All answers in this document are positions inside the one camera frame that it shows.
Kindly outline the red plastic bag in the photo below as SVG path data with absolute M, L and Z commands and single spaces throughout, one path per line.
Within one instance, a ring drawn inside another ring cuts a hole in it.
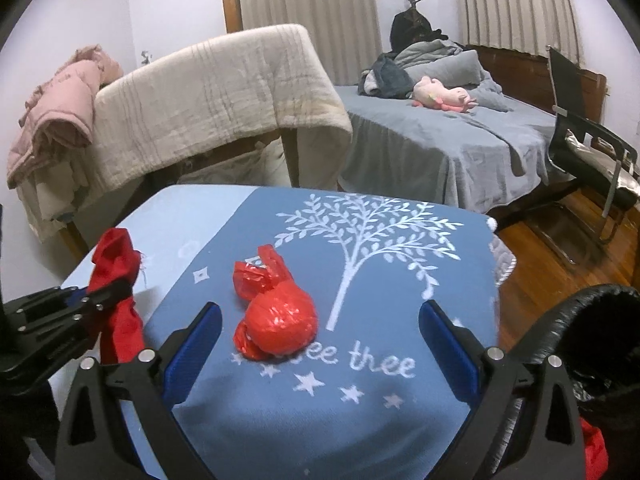
M 234 264 L 234 290 L 247 302 L 233 334 L 235 348 L 252 361 L 292 356 L 317 336 L 319 320 L 314 300 L 296 284 L 273 246 L 260 246 L 258 257 L 261 266 L 239 261 Z

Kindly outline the blue tree-print table mat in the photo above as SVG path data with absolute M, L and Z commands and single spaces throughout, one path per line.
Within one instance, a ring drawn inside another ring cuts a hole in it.
M 221 479 L 422 479 L 468 407 L 419 330 L 426 300 L 486 346 L 498 341 L 495 223 L 464 209 L 303 188 L 175 185 L 124 221 L 142 255 L 134 286 L 160 346 L 208 302 L 222 332 L 174 414 Z M 316 306 L 302 352 L 235 349 L 245 304 L 235 263 L 271 245 Z

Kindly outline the red cloth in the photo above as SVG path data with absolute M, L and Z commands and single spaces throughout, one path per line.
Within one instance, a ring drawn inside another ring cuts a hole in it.
M 140 252 L 129 232 L 111 228 L 103 233 L 92 255 L 88 293 L 104 292 L 105 321 L 101 325 L 100 359 L 112 365 L 131 361 L 144 348 L 142 318 L 132 288 L 141 269 Z

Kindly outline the coat stand with black coat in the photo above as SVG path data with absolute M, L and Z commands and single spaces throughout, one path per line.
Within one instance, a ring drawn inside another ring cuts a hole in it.
M 434 29 L 416 5 L 423 0 L 407 0 L 409 7 L 394 16 L 390 28 L 390 48 L 396 54 L 421 41 L 448 40 L 439 28 Z

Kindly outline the left beige curtain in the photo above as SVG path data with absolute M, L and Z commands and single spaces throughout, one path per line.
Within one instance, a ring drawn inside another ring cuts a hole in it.
M 245 29 L 299 24 L 334 84 L 354 86 L 382 52 L 375 0 L 240 0 Z

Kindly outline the bed with grey sheet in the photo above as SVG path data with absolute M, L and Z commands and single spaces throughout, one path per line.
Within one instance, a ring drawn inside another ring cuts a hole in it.
M 337 90 L 352 121 L 344 190 L 487 212 L 568 181 L 548 147 L 553 115 L 516 99 L 504 112 L 450 113 Z

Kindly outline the silver chair cushion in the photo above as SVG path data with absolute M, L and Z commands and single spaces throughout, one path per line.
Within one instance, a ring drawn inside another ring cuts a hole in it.
M 608 182 L 612 181 L 616 167 L 616 161 L 614 159 L 607 154 L 580 143 L 574 133 L 570 130 L 567 130 L 565 133 L 564 140 L 574 155 L 580 158 L 591 168 L 597 170 L 597 172 L 602 174 Z M 634 200 L 638 202 L 640 198 L 639 182 L 624 167 L 620 168 L 617 188 L 622 191 L 631 192 L 634 196 Z

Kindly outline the wooden headboard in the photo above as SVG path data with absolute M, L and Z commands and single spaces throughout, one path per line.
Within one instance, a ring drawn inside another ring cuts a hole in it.
M 507 96 L 552 112 L 554 96 L 546 58 L 483 46 L 469 46 L 469 49 L 477 52 L 480 64 L 491 73 Z M 586 116 L 600 122 L 606 97 L 606 77 L 591 70 L 578 70 L 578 74 Z

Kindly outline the pink jacket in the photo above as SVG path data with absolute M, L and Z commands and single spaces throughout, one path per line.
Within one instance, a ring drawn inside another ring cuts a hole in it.
M 20 133 L 9 149 L 8 187 L 17 188 L 68 151 L 89 146 L 96 95 L 122 76 L 119 62 L 95 44 L 76 50 L 51 79 L 35 88 L 18 120 Z

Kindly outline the pink plush toy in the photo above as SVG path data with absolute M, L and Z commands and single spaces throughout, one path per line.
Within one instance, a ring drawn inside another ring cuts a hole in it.
M 477 107 L 476 99 L 461 87 L 446 88 L 441 81 L 429 76 L 422 77 L 413 87 L 412 105 L 430 110 L 466 113 Z

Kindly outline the right beige curtain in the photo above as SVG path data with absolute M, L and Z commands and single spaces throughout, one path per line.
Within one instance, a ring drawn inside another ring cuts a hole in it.
M 459 8 L 465 44 L 538 56 L 553 48 L 582 62 L 572 0 L 459 0 Z

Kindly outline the dark grey clothes pile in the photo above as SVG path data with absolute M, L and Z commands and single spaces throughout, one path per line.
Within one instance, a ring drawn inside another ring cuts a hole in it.
M 382 53 L 370 68 L 361 73 L 358 93 L 360 96 L 403 100 L 408 99 L 413 86 L 413 80 L 395 63 L 393 55 Z

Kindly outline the black lined trash bin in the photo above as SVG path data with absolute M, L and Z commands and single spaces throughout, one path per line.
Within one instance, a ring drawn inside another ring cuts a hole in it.
M 608 471 L 639 477 L 639 292 L 605 284 L 575 292 L 547 311 L 513 347 L 525 362 L 554 354 L 573 385 L 579 421 L 603 434 Z

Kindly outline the beige quilt on rack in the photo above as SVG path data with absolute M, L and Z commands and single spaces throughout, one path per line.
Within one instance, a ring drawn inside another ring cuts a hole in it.
M 297 134 L 300 183 L 332 188 L 352 123 L 297 24 L 219 36 L 124 72 L 96 95 L 92 143 L 14 190 L 45 240 L 133 180 L 278 129 Z

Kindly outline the orange textured mat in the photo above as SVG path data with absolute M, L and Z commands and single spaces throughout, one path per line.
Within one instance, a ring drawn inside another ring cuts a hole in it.
M 599 428 L 590 425 L 583 418 L 580 420 L 580 426 L 585 445 L 586 479 L 600 480 L 608 471 L 608 451 L 603 434 Z

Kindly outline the grey crumpled duvet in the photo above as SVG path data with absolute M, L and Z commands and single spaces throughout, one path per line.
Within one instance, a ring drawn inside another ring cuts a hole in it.
M 448 89 L 465 89 L 479 106 L 497 112 L 511 110 L 500 84 L 480 62 L 477 50 L 464 50 L 450 40 L 419 41 L 396 55 L 395 63 L 415 84 L 429 76 Z

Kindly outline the black office chair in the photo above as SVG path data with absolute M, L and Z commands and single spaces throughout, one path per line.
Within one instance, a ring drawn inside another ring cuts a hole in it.
M 578 67 L 558 50 L 548 50 L 548 65 L 554 96 L 555 129 L 548 147 L 551 166 L 573 182 L 593 192 L 600 207 L 596 223 L 578 217 L 569 206 L 557 200 L 531 209 L 525 216 L 529 229 L 552 252 L 571 266 L 597 259 L 615 236 L 631 209 L 638 205 L 631 192 L 617 188 L 620 168 L 624 167 L 639 182 L 636 165 L 639 155 L 620 136 L 586 116 Z M 564 140 L 570 130 L 582 144 L 607 154 L 616 161 L 611 182 L 574 155 Z

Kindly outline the beige curtain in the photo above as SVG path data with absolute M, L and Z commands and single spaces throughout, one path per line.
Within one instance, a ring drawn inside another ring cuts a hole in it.
M 572 0 L 459 0 L 459 8 L 465 44 L 538 56 L 553 48 L 582 62 Z
M 245 29 L 299 24 L 334 84 L 354 86 L 382 52 L 375 0 L 240 0 Z

